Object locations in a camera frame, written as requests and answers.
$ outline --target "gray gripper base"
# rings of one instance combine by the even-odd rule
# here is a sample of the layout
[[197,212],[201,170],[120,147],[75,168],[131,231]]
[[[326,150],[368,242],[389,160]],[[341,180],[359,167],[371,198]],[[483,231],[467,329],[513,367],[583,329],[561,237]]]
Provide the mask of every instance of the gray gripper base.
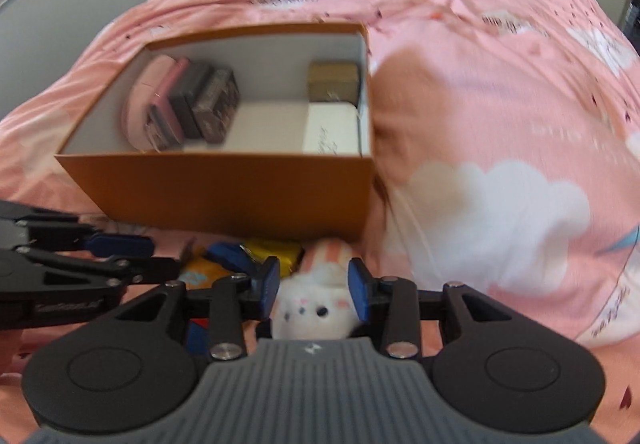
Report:
[[605,444],[587,424],[543,436],[479,426],[440,399],[418,363],[384,358],[367,338],[261,340],[251,357],[212,364],[191,397],[151,426],[101,437],[43,428],[27,441],[150,443]]

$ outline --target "metal screw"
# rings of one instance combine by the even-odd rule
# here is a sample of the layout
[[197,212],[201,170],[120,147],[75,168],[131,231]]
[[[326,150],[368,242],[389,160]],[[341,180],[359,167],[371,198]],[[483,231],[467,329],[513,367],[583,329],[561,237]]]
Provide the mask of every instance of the metal screw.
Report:
[[396,359],[410,359],[418,353],[418,347],[409,341],[391,343],[386,348],[386,353]]
[[211,357],[219,361],[233,361],[242,355],[242,348],[235,343],[220,343],[210,350]]

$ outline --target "white plush toy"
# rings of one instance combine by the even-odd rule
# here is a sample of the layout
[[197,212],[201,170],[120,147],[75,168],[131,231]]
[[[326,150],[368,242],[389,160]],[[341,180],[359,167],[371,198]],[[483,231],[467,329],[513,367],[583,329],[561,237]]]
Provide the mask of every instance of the white plush toy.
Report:
[[343,339],[359,325],[346,269],[322,262],[280,283],[271,316],[274,339]]

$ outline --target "pink blanket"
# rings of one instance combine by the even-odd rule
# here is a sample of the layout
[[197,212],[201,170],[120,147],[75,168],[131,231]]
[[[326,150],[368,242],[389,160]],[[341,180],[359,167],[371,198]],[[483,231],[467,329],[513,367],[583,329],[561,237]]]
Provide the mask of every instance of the pink blanket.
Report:
[[[594,0],[149,0],[0,124],[0,196],[97,213],[52,154],[141,44],[309,20],[370,32],[386,195],[372,199],[368,265],[425,288],[465,281],[591,347],[607,373],[593,427],[627,442],[640,430],[640,63]],[[164,254],[186,236],[154,234]],[[69,329],[0,334],[10,443],[36,428],[24,363]]]

